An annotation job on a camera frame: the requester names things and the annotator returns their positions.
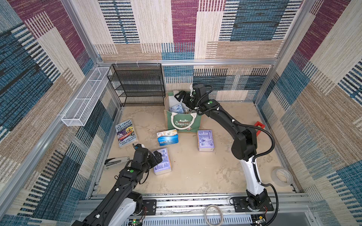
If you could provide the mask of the light blue tissue pack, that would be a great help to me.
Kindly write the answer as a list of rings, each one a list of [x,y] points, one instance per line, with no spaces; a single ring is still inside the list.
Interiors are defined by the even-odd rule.
[[[169,111],[176,114],[185,114],[185,110],[182,106],[182,103],[178,103],[169,108]]]

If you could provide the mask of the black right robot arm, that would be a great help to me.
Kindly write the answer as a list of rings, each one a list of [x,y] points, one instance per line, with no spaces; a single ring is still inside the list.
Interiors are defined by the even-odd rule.
[[[266,130],[237,121],[218,101],[209,98],[211,91],[207,90],[208,87],[212,86],[195,83],[191,85],[190,92],[180,91],[174,97],[177,101],[184,103],[188,109],[196,111],[198,115],[206,115],[215,120],[231,135],[232,154],[241,163],[247,182],[247,207],[251,211],[258,211],[264,207],[265,202],[268,202],[266,187],[272,185],[261,181],[256,159],[273,151],[275,140]],[[271,140],[271,147],[260,154],[256,151],[257,130],[267,134]]]

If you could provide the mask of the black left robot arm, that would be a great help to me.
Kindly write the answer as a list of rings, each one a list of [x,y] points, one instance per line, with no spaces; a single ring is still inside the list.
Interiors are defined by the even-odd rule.
[[[144,212],[142,194],[135,192],[145,173],[160,164],[162,154],[149,151],[142,144],[133,146],[132,160],[119,172],[110,192],[83,221],[76,220],[74,226],[117,226],[123,224],[133,214]]]

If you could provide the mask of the purple tissue pack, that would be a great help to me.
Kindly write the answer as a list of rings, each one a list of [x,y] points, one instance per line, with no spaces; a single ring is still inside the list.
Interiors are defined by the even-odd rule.
[[[171,160],[167,148],[157,150],[162,155],[162,162],[154,167],[155,175],[162,175],[172,171]]]
[[[212,152],[215,148],[211,130],[198,130],[198,147],[201,152]]]

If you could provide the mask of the blue wave tissue pack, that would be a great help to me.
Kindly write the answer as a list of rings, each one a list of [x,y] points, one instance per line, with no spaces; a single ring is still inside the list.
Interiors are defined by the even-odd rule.
[[[167,146],[179,142],[179,136],[176,129],[158,132],[157,141],[160,146]]]

